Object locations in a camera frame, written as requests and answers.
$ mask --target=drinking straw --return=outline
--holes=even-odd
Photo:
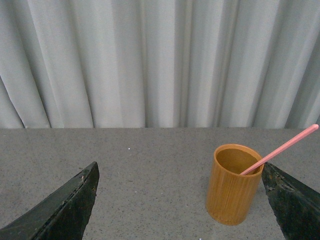
[[[283,144],[282,146],[278,147],[276,150],[274,150],[273,152],[269,153],[267,156],[265,156],[264,158],[262,158],[261,160],[259,160],[255,164],[253,164],[251,167],[249,167],[246,170],[244,170],[242,173],[240,173],[240,175],[246,175],[246,174],[250,173],[251,171],[255,170],[256,168],[260,167],[262,164],[266,163],[267,161],[272,159],[274,156],[278,155],[279,153],[283,152],[287,148],[291,147],[293,144],[299,142],[301,139],[303,139],[306,136],[308,136],[309,134],[313,133],[318,128],[319,128],[318,124],[311,125],[307,129],[305,129],[302,132],[300,132],[295,137],[291,138],[285,144]]]

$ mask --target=cup rim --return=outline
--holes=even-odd
[[[234,176],[237,176],[237,177],[242,177],[242,178],[253,178],[257,175],[261,175],[262,174],[262,171],[264,169],[264,164],[262,164],[261,166],[259,166],[259,171],[256,172],[255,174],[251,174],[251,175],[240,175],[240,174],[237,174],[237,173],[234,173],[226,168],[224,168],[223,166],[221,166],[221,164],[218,162],[216,156],[219,152],[223,151],[223,150],[226,150],[226,149],[237,149],[237,150],[242,150],[250,155],[252,155],[255,159],[257,159],[256,157],[262,159],[262,156],[255,150],[253,150],[252,148],[250,147],[247,147],[247,146],[244,146],[244,145],[240,145],[240,144],[236,144],[236,143],[228,143],[228,144],[223,144],[223,145],[220,145],[218,146],[214,153],[213,153],[213,159],[214,159],[214,162],[215,164],[217,164],[220,168],[222,168],[224,171],[226,171],[227,173],[231,174],[231,175],[234,175]]]

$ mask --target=gray countertop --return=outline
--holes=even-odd
[[[84,240],[284,239],[262,181],[246,220],[216,222],[205,201],[214,150],[267,155],[299,129],[0,129],[0,228],[91,162],[100,180]],[[320,192],[320,131],[270,162]]]

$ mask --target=curtain fold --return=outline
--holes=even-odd
[[[319,119],[320,1],[0,1],[0,128]]]

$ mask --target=orange cup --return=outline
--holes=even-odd
[[[260,159],[259,153],[238,144],[221,145],[214,151],[205,206],[216,221],[238,225],[246,219],[264,165],[247,175],[240,173]]]

